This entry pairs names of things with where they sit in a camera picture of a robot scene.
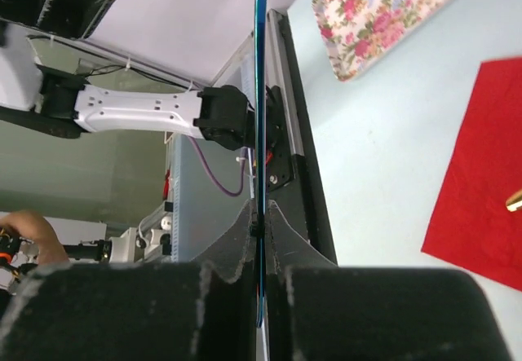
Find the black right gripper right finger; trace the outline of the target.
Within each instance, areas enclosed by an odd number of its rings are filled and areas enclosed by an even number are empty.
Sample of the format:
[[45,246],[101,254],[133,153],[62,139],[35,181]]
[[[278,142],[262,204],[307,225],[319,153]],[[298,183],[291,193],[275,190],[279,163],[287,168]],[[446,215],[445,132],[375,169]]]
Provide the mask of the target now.
[[275,202],[267,208],[272,360],[508,360],[490,304],[465,272],[340,267]]

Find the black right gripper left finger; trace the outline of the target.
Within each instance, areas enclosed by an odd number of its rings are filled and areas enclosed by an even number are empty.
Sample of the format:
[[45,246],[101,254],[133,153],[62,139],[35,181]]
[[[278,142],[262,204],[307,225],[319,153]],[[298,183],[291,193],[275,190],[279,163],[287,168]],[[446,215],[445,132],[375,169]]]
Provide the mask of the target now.
[[190,262],[33,270],[2,317],[2,359],[255,359],[252,212]]

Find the red paper napkin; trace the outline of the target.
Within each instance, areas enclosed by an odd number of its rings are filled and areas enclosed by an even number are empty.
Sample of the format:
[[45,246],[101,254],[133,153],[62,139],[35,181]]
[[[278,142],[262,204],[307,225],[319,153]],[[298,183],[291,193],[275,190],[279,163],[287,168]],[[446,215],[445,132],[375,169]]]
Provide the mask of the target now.
[[513,289],[521,288],[521,59],[478,71],[422,251]]

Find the gold knife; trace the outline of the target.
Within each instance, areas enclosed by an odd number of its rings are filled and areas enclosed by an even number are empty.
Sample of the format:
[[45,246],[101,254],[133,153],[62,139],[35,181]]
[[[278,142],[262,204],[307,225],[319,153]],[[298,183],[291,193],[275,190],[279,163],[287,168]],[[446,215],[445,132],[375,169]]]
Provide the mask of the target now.
[[522,190],[509,196],[506,200],[506,208],[509,212],[516,212],[522,208]]

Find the rainbow iridescent spoon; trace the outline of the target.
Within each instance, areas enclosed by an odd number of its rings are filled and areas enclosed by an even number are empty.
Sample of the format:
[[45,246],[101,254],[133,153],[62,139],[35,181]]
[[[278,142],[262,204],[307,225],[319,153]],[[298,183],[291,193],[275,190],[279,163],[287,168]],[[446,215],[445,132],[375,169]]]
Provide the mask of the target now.
[[266,133],[266,85],[265,85],[265,36],[268,0],[254,0],[254,88],[255,88],[255,146],[256,176],[251,235],[256,239],[256,327],[261,328],[264,317],[265,294],[265,228],[267,210],[267,133]]

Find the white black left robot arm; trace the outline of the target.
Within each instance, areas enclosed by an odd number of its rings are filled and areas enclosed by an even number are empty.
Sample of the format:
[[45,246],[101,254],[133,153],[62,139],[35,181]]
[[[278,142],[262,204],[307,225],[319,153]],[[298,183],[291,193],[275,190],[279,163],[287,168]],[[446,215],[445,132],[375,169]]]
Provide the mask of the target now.
[[108,90],[34,59],[29,30],[88,38],[116,0],[1,0],[1,119],[64,139],[109,130],[165,131],[228,150],[254,146],[254,112],[234,86],[178,94]]

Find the person's hand in background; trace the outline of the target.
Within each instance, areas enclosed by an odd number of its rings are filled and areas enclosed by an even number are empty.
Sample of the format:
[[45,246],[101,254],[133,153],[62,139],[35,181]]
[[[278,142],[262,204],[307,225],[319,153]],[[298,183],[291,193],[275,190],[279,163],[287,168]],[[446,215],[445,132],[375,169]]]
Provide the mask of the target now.
[[41,214],[31,210],[9,213],[1,218],[1,228],[5,227],[37,245],[38,265],[69,262],[69,256],[54,228]]

